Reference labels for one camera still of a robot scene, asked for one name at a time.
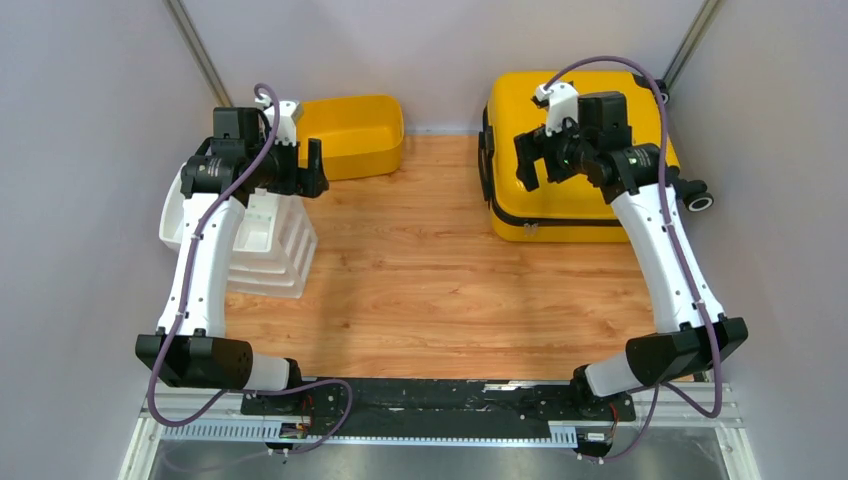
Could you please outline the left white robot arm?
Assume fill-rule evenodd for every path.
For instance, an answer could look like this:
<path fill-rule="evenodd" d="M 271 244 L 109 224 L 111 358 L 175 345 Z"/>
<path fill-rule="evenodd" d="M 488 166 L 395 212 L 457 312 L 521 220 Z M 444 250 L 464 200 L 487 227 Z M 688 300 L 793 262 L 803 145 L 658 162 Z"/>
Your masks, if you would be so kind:
<path fill-rule="evenodd" d="M 328 187 L 322 145 L 301 145 L 300 105 L 219 107 L 213 134 L 182 166 L 168 194 L 160 237 L 178 251 L 171 291 L 137 358 L 171 387 L 267 391 L 283 415 L 304 405 L 294 360 L 259 354 L 227 334 L 228 291 L 297 298 L 318 238 L 304 200 Z"/>

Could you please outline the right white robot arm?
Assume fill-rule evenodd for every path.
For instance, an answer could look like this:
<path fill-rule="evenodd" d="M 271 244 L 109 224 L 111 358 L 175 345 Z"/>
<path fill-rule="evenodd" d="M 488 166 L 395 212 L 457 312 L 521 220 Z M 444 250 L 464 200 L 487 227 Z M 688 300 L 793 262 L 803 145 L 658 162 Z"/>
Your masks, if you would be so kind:
<path fill-rule="evenodd" d="M 553 180 L 583 175 L 624 228 L 646 281 L 655 333 L 627 341 L 622 353 L 578 368 L 570 404 L 582 418 L 605 411 L 611 398 L 712 371 L 748 337 L 741 317 L 726 315 L 701 273 L 681 224 L 680 183 L 667 164 L 668 115 L 661 100 L 658 143 L 635 145 L 627 99 L 619 92 L 579 94 L 567 83 L 541 85 L 532 98 L 544 125 L 516 136 L 517 177 L 534 190 L 535 162 Z"/>

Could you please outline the yellow Pikachu suitcase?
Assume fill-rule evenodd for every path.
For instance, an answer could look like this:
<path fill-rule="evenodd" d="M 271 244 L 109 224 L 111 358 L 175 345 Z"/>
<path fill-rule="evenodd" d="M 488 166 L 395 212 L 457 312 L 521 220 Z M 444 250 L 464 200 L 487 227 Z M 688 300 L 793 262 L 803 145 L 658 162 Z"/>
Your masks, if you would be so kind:
<path fill-rule="evenodd" d="M 537 86 L 550 85 L 551 73 L 513 72 L 499 77 L 482 114 L 478 138 L 478 167 L 484 199 L 491 211 L 494 231 L 513 242 L 626 242 L 628 236 L 599 189 L 585 176 L 548 183 L 542 160 L 535 162 L 538 189 L 528 192 L 516 177 L 514 137 L 544 125 L 546 111 L 532 98 Z M 659 112 L 655 100 L 665 102 L 664 82 L 656 97 L 648 80 L 626 71 L 571 71 L 559 81 L 571 84 L 581 95 L 619 92 L 627 99 L 627 118 L 635 145 L 658 143 Z M 667 164 L 679 181 L 675 203 L 698 212 L 709 208 L 713 197 L 701 180 L 680 176 L 679 162 L 668 139 Z"/>

